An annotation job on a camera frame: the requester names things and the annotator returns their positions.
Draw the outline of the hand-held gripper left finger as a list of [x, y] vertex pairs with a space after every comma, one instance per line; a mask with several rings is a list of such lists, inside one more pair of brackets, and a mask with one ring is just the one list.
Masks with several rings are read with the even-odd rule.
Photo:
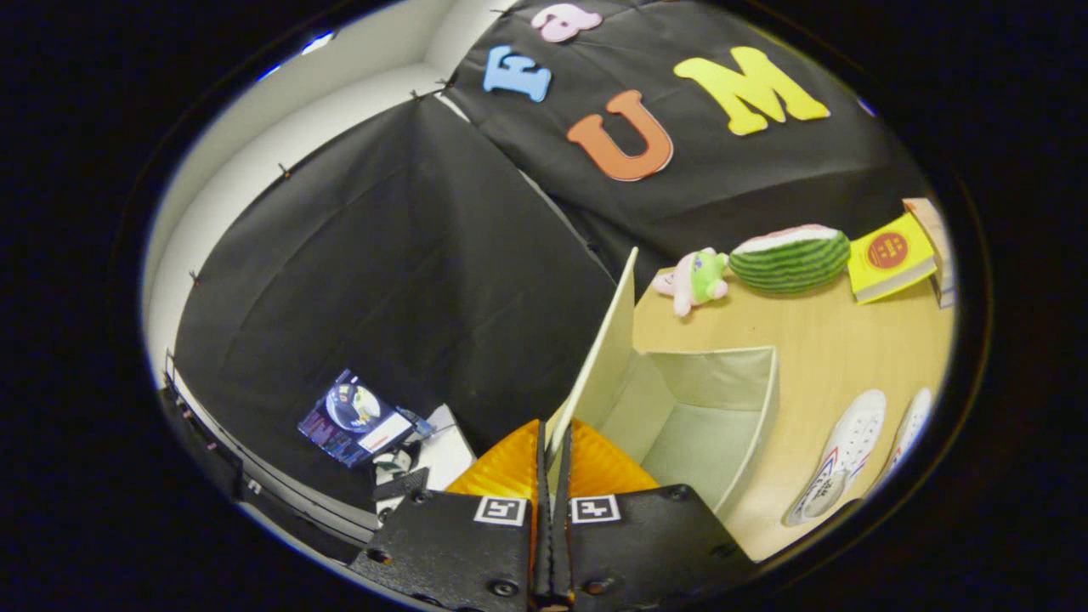
[[526, 423], [445, 489], [412, 489], [349, 570], [429, 609], [537, 609], [551, 592], [546, 433]]

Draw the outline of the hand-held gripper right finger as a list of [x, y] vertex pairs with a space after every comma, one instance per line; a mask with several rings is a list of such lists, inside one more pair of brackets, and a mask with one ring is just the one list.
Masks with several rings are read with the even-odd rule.
[[586, 423], [560, 434], [552, 600], [569, 611], [679, 611], [757, 565], [691, 485], [660, 485]]

